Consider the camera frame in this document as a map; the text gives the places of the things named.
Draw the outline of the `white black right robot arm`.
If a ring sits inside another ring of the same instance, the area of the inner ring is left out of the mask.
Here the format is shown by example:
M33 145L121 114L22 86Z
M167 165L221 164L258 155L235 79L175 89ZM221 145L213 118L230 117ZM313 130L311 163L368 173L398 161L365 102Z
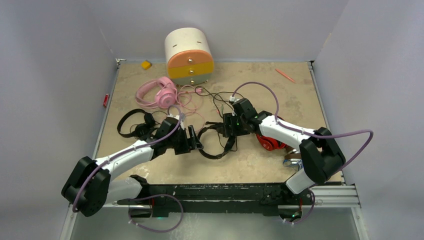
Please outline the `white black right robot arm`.
M246 98L231 96L232 117L231 133L258 134L275 139L300 153L303 168L285 181L280 196L288 204L300 198L301 192L315 184L323 184L337 173L346 163L346 158L331 132L321 127L318 130L303 128L267 111L257 112Z

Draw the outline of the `red black headphones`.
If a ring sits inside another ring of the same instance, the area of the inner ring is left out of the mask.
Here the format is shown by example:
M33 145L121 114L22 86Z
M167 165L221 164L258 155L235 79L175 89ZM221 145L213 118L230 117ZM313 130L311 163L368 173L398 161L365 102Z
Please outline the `red black headphones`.
M256 134L256 138L260 145L267 151L284 149L287 145L279 140L276 140L271 137L263 136L261 134Z

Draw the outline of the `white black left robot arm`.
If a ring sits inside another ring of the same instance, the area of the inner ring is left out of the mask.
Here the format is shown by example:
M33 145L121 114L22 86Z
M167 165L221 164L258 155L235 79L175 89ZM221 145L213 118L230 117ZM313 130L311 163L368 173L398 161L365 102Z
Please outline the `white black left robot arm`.
M147 163L172 149L175 155L201 150L203 145L194 127L184 127L179 116L169 115L159 127L147 131L132 145L111 155L78 160L65 182L61 195L72 204L74 212L86 217L97 213L105 204L131 199L138 205L146 203L149 191L136 177L113 183L126 171Z

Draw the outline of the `brown leather silver headphones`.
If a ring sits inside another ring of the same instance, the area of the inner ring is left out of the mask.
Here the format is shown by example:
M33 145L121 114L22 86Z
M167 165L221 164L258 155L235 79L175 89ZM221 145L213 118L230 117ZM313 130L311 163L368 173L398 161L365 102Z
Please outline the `brown leather silver headphones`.
M284 156L284 159L301 159L301 153L297 149L294 149L290 146L285 148L286 155Z

